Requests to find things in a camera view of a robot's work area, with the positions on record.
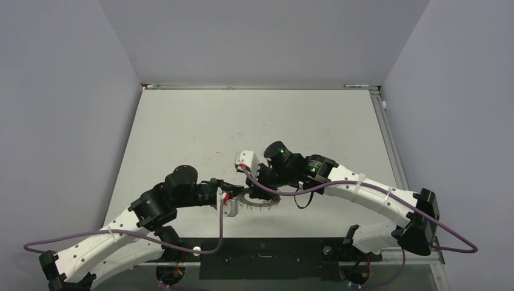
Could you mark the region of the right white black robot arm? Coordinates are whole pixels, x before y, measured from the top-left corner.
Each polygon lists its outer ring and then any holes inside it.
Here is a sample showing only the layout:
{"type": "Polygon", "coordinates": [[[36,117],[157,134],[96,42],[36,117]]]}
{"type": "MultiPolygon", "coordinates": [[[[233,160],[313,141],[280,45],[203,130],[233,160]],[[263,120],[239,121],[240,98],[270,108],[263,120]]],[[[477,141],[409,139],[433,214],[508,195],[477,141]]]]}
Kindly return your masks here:
{"type": "Polygon", "coordinates": [[[281,195],[280,187],[296,190],[291,195],[319,193],[341,198],[386,218],[385,222],[350,226],[342,251],[350,259],[389,247],[401,247],[420,256],[431,254],[439,208],[429,189],[420,192],[397,189],[356,173],[322,155],[302,156],[291,152],[283,142],[270,144],[259,162],[255,153],[237,155],[236,170],[245,173],[247,184],[258,199],[281,195]]]}

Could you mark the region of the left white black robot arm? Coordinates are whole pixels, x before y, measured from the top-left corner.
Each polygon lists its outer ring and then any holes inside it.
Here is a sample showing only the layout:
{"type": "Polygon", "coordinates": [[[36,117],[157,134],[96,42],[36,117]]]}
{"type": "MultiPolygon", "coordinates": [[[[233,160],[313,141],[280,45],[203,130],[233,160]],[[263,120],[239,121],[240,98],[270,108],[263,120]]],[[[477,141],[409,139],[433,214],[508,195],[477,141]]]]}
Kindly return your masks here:
{"type": "Polygon", "coordinates": [[[103,280],[147,261],[176,259],[180,253],[211,255],[213,250],[183,247],[173,227],[179,208],[216,206],[219,218],[235,216],[236,197],[246,187],[221,179],[197,182],[197,170],[188,165],[174,169],[144,192],[111,222],[67,249],[39,256],[50,290],[91,290],[103,280]]]}

